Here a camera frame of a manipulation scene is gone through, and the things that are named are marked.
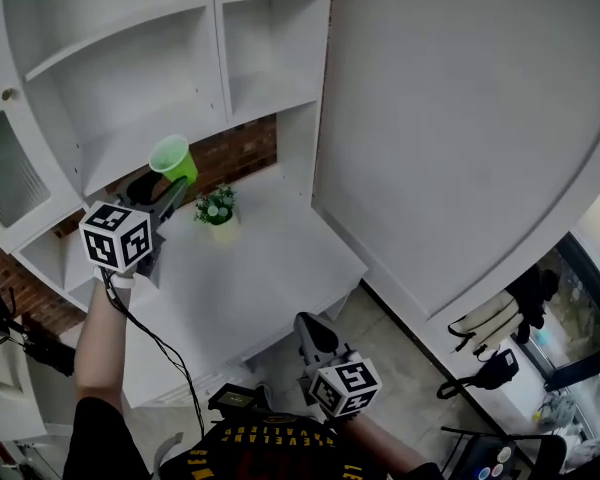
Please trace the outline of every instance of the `green plant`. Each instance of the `green plant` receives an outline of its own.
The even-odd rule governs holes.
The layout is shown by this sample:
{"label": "green plant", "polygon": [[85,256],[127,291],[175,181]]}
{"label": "green plant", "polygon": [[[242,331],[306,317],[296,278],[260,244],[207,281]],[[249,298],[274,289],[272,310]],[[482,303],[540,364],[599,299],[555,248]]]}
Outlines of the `green plant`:
{"label": "green plant", "polygon": [[228,185],[218,185],[208,195],[199,195],[196,200],[196,220],[219,226],[233,217],[233,209],[236,205],[236,195]]}

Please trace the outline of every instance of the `fiducial marker cube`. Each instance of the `fiducial marker cube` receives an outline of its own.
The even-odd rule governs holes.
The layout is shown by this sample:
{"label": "fiducial marker cube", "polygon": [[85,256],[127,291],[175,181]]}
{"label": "fiducial marker cube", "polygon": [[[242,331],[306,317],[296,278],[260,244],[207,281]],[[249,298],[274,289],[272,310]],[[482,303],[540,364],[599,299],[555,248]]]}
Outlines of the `fiducial marker cube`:
{"label": "fiducial marker cube", "polygon": [[152,250],[146,212],[97,201],[80,221],[80,234],[91,263],[125,272]]}
{"label": "fiducial marker cube", "polygon": [[367,407],[382,388],[370,359],[320,368],[309,393],[331,416],[344,416]]}

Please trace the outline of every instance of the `black bag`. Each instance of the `black bag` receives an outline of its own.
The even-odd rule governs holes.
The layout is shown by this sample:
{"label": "black bag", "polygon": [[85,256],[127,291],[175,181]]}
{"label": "black bag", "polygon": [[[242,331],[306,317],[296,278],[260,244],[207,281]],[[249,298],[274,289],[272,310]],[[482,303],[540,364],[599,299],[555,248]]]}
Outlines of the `black bag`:
{"label": "black bag", "polygon": [[516,356],[513,355],[511,350],[507,349],[499,354],[494,354],[473,377],[449,380],[442,384],[438,389],[437,396],[442,400],[446,400],[457,395],[466,386],[488,390],[498,389],[504,383],[513,379],[519,369]]}

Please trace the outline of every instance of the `black shirt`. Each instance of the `black shirt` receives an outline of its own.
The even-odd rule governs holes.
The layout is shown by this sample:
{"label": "black shirt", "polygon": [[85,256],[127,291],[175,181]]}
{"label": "black shirt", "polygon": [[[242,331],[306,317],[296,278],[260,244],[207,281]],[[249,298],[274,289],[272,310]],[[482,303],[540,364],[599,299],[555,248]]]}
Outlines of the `black shirt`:
{"label": "black shirt", "polygon": [[[78,403],[63,478],[149,478],[122,415],[108,403]],[[160,468],[164,480],[385,479],[386,472],[309,418],[245,411],[218,423],[190,451]],[[433,463],[401,477],[441,480]]]}

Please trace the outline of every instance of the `person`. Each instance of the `person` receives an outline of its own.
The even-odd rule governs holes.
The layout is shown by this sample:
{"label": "person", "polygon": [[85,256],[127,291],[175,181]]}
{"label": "person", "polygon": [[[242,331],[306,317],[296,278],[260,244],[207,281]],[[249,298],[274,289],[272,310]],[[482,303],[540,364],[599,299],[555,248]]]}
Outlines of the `person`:
{"label": "person", "polygon": [[[131,290],[116,289],[129,307]],[[94,289],[75,358],[77,399],[63,478],[150,478],[122,416],[126,317]],[[425,461],[364,414],[329,428],[315,419],[244,410],[217,423],[202,440],[164,464],[154,478],[442,479]]]}

